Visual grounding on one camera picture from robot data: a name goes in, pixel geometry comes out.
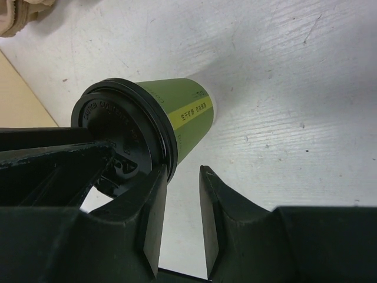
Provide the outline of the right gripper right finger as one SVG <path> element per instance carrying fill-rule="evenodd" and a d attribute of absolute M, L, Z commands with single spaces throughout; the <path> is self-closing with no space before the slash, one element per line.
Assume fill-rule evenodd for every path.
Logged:
<path fill-rule="evenodd" d="M 207 276 L 213 282 L 375 282 L 376 209 L 268 211 L 200 168 Z"/>

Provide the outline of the black plastic cup lid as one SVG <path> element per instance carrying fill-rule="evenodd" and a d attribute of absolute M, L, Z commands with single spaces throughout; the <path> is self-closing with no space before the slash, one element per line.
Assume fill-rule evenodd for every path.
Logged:
<path fill-rule="evenodd" d="M 72 110 L 71 126 L 88 129 L 114 149 L 114 160 L 95 184 L 111 198 L 162 164 L 168 180 L 174 176 L 178 149 L 173 127 L 157 100 L 136 83 L 108 78 L 91 85 Z"/>

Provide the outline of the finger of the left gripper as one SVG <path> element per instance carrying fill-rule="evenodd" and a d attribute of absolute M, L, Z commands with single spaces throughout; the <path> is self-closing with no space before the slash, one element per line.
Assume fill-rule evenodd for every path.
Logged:
<path fill-rule="evenodd" d="M 2 128 L 1 206 L 79 207 L 114 157 L 86 128 Z"/>

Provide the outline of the green paper coffee cup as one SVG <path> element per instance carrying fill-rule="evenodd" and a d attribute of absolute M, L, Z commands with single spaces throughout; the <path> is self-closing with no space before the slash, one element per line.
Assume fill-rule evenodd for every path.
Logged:
<path fill-rule="evenodd" d="M 202 85 L 189 78 L 143 81 L 138 85 L 163 108 L 173 127 L 180 163 L 208 133 L 214 103 Z"/>

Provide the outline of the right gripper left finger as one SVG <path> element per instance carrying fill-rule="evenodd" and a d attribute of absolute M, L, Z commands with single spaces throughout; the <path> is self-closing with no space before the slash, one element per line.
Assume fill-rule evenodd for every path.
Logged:
<path fill-rule="evenodd" d="M 77 208 L 1 209 L 2 282 L 153 282 L 167 168 L 85 213 Z"/>

